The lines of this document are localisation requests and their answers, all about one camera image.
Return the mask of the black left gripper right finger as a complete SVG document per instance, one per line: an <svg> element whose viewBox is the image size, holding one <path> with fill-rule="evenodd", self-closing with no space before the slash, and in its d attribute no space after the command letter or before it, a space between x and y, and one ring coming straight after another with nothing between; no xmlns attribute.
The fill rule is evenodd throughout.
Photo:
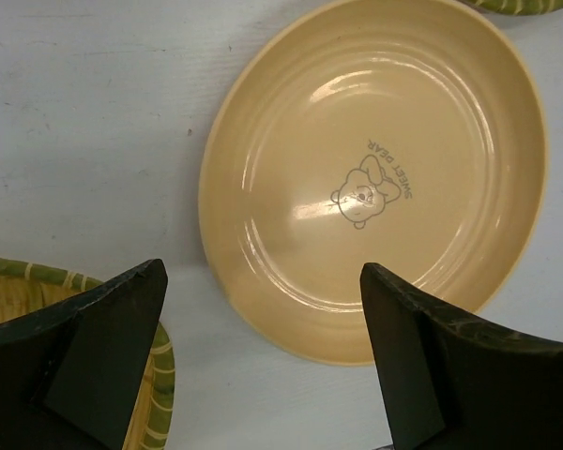
<svg viewBox="0 0 563 450"><path fill-rule="evenodd" d="M563 342L482 319L374 262L360 291L395 449L563 449Z"/></svg>

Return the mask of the tan bear plate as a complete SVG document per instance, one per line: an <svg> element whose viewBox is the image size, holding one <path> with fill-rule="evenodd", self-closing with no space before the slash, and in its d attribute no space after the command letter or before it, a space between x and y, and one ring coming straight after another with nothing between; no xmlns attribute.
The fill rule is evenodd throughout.
<svg viewBox="0 0 563 450"><path fill-rule="evenodd" d="M337 1L249 62L199 182L208 264L284 350L369 365L365 263L476 312L520 259L548 157L538 91L457 1Z"/></svg>

